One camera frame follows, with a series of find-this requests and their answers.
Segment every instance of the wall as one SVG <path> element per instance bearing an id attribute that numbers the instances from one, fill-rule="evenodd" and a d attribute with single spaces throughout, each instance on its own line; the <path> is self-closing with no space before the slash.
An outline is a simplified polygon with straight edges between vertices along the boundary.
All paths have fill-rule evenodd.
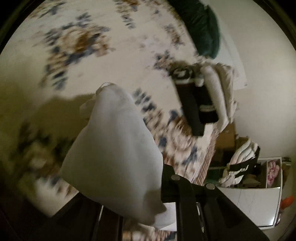
<path id="1" fill-rule="evenodd" d="M 296 51 L 252 0 L 210 0 L 237 47 L 248 87 L 235 91 L 237 133 L 261 146 L 261 157 L 296 156 Z"/>

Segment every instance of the pink fabric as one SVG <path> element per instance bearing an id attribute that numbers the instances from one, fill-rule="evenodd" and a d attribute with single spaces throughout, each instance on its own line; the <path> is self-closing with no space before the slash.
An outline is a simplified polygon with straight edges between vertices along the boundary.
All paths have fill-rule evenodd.
<path id="1" fill-rule="evenodd" d="M 279 165 L 276 165 L 275 160 L 268 162 L 267 164 L 267 187 L 271 187 L 274 183 L 274 179 L 279 173 Z"/>

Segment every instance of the white cabinet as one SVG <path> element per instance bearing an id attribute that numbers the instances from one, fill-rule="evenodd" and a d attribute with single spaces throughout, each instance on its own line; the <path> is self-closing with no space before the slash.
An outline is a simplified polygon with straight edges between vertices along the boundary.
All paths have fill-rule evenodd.
<path id="1" fill-rule="evenodd" d="M 280 171 L 271 188 L 221 188 L 219 189 L 260 229 L 273 228 L 279 212 L 282 190 L 281 158 L 261 158 L 263 168 L 270 160 L 277 160 Z"/>

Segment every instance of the clothes pile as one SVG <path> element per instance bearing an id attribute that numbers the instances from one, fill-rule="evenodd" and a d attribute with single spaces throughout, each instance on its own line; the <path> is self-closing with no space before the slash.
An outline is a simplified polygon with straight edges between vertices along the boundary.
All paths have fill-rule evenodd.
<path id="1" fill-rule="evenodd" d="M 221 63 L 196 63 L 172 69 L 170 75 L 194 135 L 203 135 L 202 125 L 206 123 L 217 122 L 217 128 L 222 132 L 233 122 L 237 108 L 233 82 L 238 78 L 233 67 Z"/>
<path id="2" fill-rule="evenodd" d="M 230 162 L 223 171 L 219 183 L 222 187 L 230 187 L 240 183 L 244 175 L 252 174 L 253 167 L 259 157 L 260 147 L 248 139 L 240 148 L 236 150 Z"/>

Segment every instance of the metal bolt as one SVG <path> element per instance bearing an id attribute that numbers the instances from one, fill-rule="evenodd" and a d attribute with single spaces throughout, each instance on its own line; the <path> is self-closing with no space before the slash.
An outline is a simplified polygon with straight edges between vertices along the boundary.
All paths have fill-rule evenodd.
<path id="1" fill-rule="evenodd" d="M 180 180 L 180 176 L 175 174 L 175 175 L 171 176 L 171 179 L 174 181 L 178 181 L 178 180 Z"/>
<path id="2" fill-rule="evenodd" d="M 214 190 L 214 189 L 215 189 L 215 185 L 212 184 L 212 183 L 207 183 L 207 184 L 205 185 L 205 187 L 206 187 L 207 189 L 209 189 L 209 190 Z"/>

